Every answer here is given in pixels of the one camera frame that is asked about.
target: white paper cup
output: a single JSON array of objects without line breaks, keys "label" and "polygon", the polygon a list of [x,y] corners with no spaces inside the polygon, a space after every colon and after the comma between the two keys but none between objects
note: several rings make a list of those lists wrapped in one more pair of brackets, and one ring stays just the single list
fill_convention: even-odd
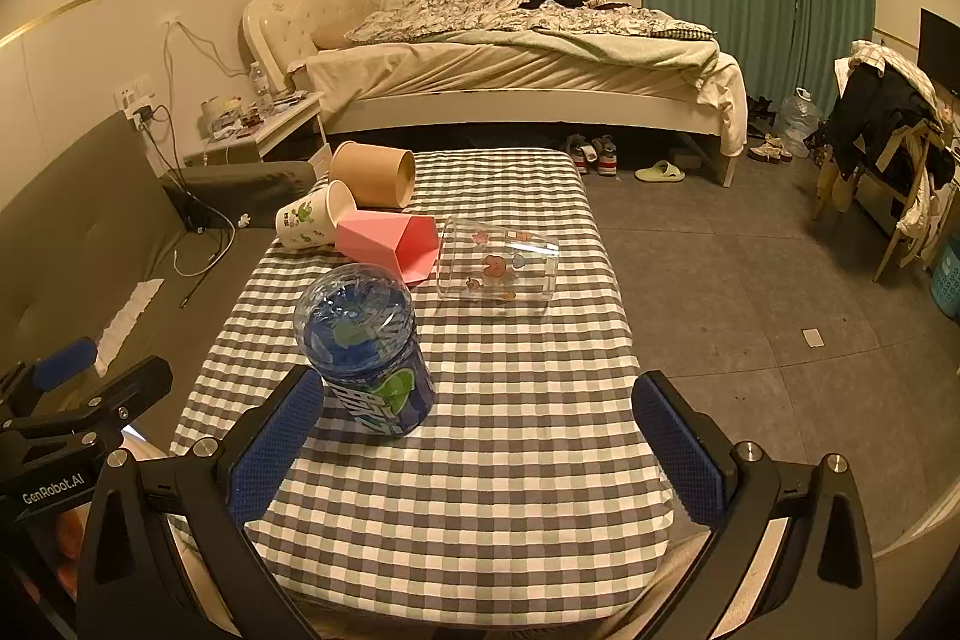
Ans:
[{"label": "white paper cup", "polygon": [[332,244],[340,218],[356,209],[350,189],[340,180],[331,180],[277,213],[277,237],[291,249]]}]

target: metal bolt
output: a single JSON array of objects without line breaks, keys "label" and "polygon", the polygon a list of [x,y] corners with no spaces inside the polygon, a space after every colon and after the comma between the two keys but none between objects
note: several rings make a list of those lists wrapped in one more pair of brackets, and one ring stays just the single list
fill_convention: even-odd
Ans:
[{"label": "metal bolt", "polygon": [[193,452],[196,456],[206,458],[207,456],[213,456],[213,453],[217,452],[218,445],[219,442],[213,437],[204,437],[193,443]]},{"label": "metal bolt", "polygon": [[115,451],[112,451],[109,456],[107,456],[107,466],[109,467],[122,467],[127,463],[127,451],[123,448],[117,448]]},{"label": "metal bolt", "polygon": [[736,446],[736,452],[743,461],[760,461],[763,456],[763,449],[755,442],[740,442]]},{"label": "metal bolt", "polygon": [[827,456],[827,466],[834,472],[840,473],[846,472],[849,465],[846,458],[840,456],[840,453],[831,453]]}]

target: television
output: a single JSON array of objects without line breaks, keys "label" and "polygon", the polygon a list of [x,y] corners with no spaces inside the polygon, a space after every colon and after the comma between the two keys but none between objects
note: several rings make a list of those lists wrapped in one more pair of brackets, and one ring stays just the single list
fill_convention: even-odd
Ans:
[{"label": "television", "polygon": [[960,26],[926,9],[920,10],[917,66],[931,80],[960,95]]}]

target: blue gripper pad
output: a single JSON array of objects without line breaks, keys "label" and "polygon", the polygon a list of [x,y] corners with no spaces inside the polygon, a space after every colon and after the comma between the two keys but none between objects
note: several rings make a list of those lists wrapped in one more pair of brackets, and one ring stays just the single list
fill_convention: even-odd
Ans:
[{"label": "blue gripper pad", "polygon": [[82,336],[34,366],[31,382],[40,391],[56,389],[61,383],[89,367],[97,360],[97,346],[89,336]]},{"label": "blue gripper pad", "polygon": [[323,384],[312,369],[264,423],[230,473],[227,510],[240,525],[263,516],[323,410]]},{"label": "blue gripper pad", "polygon": [[715,527],[724,514],[723,476],[693,432],[646,375],[634,383],[634,420],[695,524]]}]

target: trash can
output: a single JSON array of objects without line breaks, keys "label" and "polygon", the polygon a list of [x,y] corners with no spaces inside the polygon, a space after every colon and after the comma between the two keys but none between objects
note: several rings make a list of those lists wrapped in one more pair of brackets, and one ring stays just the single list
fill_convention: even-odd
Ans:
[{"label": "trash can", "polygon": [[950,237],[930,281],[930,295],[947,317],[960,311],[960,234]]}]

